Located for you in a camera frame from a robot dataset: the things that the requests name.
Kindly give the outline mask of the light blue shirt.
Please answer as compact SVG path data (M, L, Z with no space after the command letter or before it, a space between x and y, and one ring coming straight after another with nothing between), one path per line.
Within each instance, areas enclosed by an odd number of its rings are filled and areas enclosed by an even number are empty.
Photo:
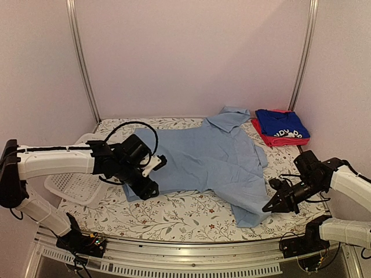
M263 169L268 161L240 127L250 119L244 108L224 107L199 127L160 129L157 153L167 164L150 173L161 194L213 191L229 203L239 228L254 228L269 217Z

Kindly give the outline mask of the blue printed t-shirt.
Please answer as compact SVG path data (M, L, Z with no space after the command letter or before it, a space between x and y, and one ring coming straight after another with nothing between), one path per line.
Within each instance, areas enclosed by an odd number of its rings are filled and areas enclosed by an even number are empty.
M278 112L266 109L255 111L261 133L270 137L310 138L308 130L295 112Z

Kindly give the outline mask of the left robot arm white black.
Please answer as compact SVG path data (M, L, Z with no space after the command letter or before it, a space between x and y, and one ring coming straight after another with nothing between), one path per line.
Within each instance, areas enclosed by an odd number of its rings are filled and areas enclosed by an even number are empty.
M158 184L149 175L166 164L137 136L122 143L90 140L84 144L60 147L19 146L9 140L1 156L1 207L16 209L49 228L73 251L82 251L86 239L74 218L62 215L27 186L35 177L58 174L92 174L118 179L135 194L147 200L158 196Z

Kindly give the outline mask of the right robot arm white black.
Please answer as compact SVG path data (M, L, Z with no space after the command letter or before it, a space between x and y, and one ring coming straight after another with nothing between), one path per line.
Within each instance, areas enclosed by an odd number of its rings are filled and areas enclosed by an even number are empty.
M331 241L370 249L370 179L357 172L347 160L320 161L312 151L302 152L294 164L299 182L290 184L288 175L272 178L274 196L263 207L270 213L299 213L302 202L329 193L335 198L329 215L321 215L305 226L302 236L283 239L280 249L285 257L316 252Z

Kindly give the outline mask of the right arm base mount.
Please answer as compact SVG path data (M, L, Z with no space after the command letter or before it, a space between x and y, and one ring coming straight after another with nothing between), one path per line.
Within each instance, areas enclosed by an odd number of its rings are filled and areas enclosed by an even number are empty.
M293 236L279 241L279 249L284 258L292 258L330 247L328 240L322 240L319 232L306 232L303 236Z

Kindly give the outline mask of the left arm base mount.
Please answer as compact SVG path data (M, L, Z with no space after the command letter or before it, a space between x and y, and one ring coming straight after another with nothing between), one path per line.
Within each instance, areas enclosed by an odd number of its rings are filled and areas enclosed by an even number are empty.
M107 241L97 233L84 235L79 231L70 231L64 236L58 236L56 247L69 251L71 254L83 254L103 258Z

